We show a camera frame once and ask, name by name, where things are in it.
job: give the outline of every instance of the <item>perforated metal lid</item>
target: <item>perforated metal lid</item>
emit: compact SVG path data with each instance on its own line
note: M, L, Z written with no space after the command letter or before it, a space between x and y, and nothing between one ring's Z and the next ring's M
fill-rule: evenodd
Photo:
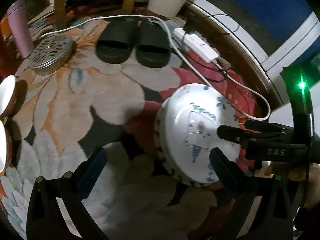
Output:
M73 40L70 36L58 34L44 39L30 55L31 68L48 67L70 51Z

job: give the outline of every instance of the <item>pink bottle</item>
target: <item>pink bottle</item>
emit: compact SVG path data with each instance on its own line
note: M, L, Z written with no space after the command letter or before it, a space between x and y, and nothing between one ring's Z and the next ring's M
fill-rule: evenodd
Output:
M8 22L22 58L34 50L26 15L25 0L17 0L7 10Z

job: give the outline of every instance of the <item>pink tumbler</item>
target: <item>pink tumbler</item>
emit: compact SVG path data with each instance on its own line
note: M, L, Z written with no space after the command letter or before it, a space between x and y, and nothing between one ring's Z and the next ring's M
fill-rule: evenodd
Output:
M7 10L8 22L22 58L34 50L26 15L25 0L17 0Z

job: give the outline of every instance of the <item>pair of black slippers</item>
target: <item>pair of black slippers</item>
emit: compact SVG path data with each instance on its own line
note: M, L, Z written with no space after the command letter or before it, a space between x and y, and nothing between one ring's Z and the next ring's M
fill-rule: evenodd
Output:
M139 63L146 67L161 68L170 60L170 44L167 33L157 23L139 22L128 18L108 24L100 35L96 54L104 62L120 64L136 47Z

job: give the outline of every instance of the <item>green light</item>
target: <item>green light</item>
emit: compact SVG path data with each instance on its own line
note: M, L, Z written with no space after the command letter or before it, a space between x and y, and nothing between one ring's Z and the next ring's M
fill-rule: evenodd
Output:
M299 87L300 87L301 89L305 89L306 83L305 83L305 82L301 82L301 83L299 84Z

